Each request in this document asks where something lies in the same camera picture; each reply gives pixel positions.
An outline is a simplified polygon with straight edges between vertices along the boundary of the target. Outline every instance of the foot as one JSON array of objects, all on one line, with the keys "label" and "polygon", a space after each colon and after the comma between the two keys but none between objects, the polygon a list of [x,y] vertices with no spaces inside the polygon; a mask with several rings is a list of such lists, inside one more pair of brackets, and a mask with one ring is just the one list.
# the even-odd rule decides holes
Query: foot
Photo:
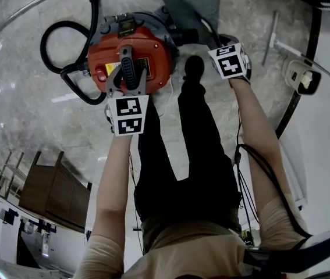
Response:
[{"label": "foot", "polygon": [[200,56],[191,56],[188,58],[184,70],[186,72],[186,76],[183,77],[185,81],[199,83],[205,71],[204,61]]}]

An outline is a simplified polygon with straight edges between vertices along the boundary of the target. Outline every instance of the forearm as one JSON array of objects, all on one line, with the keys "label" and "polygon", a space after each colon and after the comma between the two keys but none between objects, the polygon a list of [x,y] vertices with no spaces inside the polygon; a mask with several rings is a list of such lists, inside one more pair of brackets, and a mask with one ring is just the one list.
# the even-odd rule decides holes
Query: forearm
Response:
[{"label": "forearm", "polygon": [[242,80],[231,79],[240,109],[243,141],[262,155],[279,153],[277,136],[250,85]]},{"label": "forearm", "polygon": [[[243,80],[230,80],[239,104],[243,141],[254,148],[272,167],[280,188],[284,194],[290,194],[290,186],[283,168],[279,142],[273,128],[259,104],[250,85]],[[271,180],[263,172],[255,159],[249,155],[251,180],[258,214],[263,208],[278,196]]]},{"label": "forearm", "polygon": [[104,210],[125,214],[131,140],[131,135],[112,140],[97,193],[97,212]]}]

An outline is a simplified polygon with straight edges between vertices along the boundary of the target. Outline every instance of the yellow sticker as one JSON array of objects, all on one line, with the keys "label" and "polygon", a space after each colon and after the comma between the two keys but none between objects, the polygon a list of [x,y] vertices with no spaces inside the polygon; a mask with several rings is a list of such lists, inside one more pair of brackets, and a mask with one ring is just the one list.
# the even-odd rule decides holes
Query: yellow sticker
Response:
[{"label": "yellow sticker", "polygon": [[116,68],[118,65],[120,65],[120,62],[105,64],[105,68],[107,69],[108,76],[111,75],[111,73],[113,72],[114,68]]}]

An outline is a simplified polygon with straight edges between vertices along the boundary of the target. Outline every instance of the wooden cabinet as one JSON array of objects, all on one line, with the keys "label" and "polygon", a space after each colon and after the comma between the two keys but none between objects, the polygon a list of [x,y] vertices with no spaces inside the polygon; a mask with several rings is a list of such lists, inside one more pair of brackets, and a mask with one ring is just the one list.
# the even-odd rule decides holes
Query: wooden cabinet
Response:
[{"label": "wooden cabinet", "polygon": [[19,206],[42,215],[62,226],[84,232],[91,185],[88,189],[61,163],[37,165],[38,151],[26,178]]}]

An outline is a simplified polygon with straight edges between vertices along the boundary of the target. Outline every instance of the gray floor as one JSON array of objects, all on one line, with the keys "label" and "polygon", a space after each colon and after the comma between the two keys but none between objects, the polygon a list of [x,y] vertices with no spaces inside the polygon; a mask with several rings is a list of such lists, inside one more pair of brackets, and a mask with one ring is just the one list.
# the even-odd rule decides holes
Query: gray floor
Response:
[{"label": "gray floor", "polygon": [[[0,0],[0,22],[30,1]],[[161,0],[101,0],[101,3],[101,16],[138,10],[154,11],[162,5]],[[243,43],[253,62],[252,87],[276,127],[293,91],[280,76],[286,57],[284,52],[272,51],[266,67],[261,66],[274,10],[281,15],[279,38],[305,52],[311,8],[299,0],[222,0],[219,32],[237,36]],[[88,0],[49,0],[0,33],[0,166],[9,150],[17,152],[17,156],[24,152],[20,169],[27,174],[37,150],[42,150],[43,163],[53,163],[58,152],[63,150],[65,164],[82,182],[98,184],[112,137],[103,113],[105,103],[90,106],[79,99],[53,103],[54,98],[71,91],[58,75],[46,69],[39,52],[40,39],[52,23],[73,20],[89,27],[90,13]],[[60,67],[74,62],[84,40],[76,31],[54,32],[48,46],[51,58]],[[179,180],[187,176],[188,162],[176,97],[182,83],[184,62],[189,55],[197,53],[205,60],[202,83],[207,89],[206,99],[228,155],[233,154],[238,124],[233,91],[212,68],[207,49],[193,45],[181,48],[180,53],[178,69],[172,76],[175,93],[161,120],[162,135]],[[91,96],[96,95],[89,78],[76,75],[75,80],[84,90],[91,92]],[[160,114],[165,110],[170,94],[170,82],[157,93],[156,106]],[[133,141],[132,150],[134,168],[139,172],[136,143],[137,138]],[[130,216],[134,216],[131,204]]]}]

